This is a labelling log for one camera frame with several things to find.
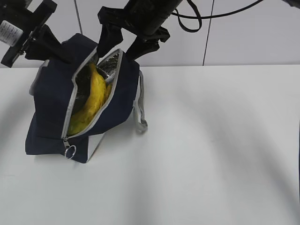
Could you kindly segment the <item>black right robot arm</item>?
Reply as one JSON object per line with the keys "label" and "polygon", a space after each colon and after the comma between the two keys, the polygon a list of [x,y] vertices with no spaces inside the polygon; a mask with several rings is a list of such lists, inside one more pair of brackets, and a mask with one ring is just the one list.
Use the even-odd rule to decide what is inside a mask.
{"label": "black right robot arm", "polygon": [[174,15],[180,27],[189,33],[198,32],[204,19],[220,18],[237,14],[260,3],[254,3],[241,9],[219,14],[201,16],[196,4],[189,0],[188,4],[194,11],[194,16],[182,15],[177,7],[180,0],[130,0],[124,8],[101,7],[98,19],[102,25],[100,40],[97,46],[99,57],[105,56],[111,49],[123,41],[122,29],[135,34],[136,39],[126,54],[130,60],[136,60],[148,53],[159,49],[159,42],[166,42],[170,38],[167,29],[162,24]]}

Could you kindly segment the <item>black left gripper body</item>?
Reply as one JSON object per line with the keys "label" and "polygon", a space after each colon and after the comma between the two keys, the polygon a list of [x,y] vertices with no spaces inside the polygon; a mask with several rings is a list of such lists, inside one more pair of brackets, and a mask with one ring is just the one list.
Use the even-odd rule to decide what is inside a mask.
{"label": "black left gripper body", "polygon": [[35,11],[28,10],[30,0],[2,0],[0,2],[0,41],[9,46],[1,64],[12,67],[17,58],[35,43],[39,30],[55,12],[57,4],[44,0]]}

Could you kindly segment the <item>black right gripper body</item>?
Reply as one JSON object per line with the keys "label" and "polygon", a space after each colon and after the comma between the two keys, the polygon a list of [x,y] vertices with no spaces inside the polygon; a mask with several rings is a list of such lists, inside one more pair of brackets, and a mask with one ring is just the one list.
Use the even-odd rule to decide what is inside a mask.
{"label": "black right gripper body", "polygon": [[166,42],[170,38],[168,30],[162,27],[167,15],[157,9],[138,8],[130,11],[101,7],[98,18],[102,25],[113,24],[144,40],[158,39],[161,42]]}

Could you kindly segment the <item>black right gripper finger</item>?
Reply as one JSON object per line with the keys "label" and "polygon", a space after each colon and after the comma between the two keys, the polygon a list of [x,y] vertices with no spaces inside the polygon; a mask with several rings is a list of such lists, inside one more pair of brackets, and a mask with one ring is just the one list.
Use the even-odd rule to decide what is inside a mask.
{"label": "black right gripper finger", "polygon": [[115,26],[113,24],[103,24],[100,40],[97,46],[97,55],[102,58],[110,50],[112,50],[116,45],[123,41],[123,35],[121,32],[121,27]]}
{"label": "black right gripper finger", "polygon": [[155,52],[160,48],[158,42],[158,39],[144,40],[137,37],[126,51],[126,56],[130,61],[134,61],[148,53]]}

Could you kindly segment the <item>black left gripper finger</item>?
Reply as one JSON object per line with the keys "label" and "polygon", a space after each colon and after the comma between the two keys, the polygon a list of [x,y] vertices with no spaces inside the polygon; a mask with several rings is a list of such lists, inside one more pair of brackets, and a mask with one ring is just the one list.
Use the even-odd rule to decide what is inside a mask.
{"label": "black left gripper finger", "polygon": [[39,43],[32,43],[25,52],[25,58],[28,60],[47,60],[50,58],[48,49]]}
{"label": "black left gripper finger", "polygon": [[45,24],[35,38],[35,59],[47,60],[50,58],[55,58],[68,64],[73,62],[70,52],[62,46],[49,26]]}

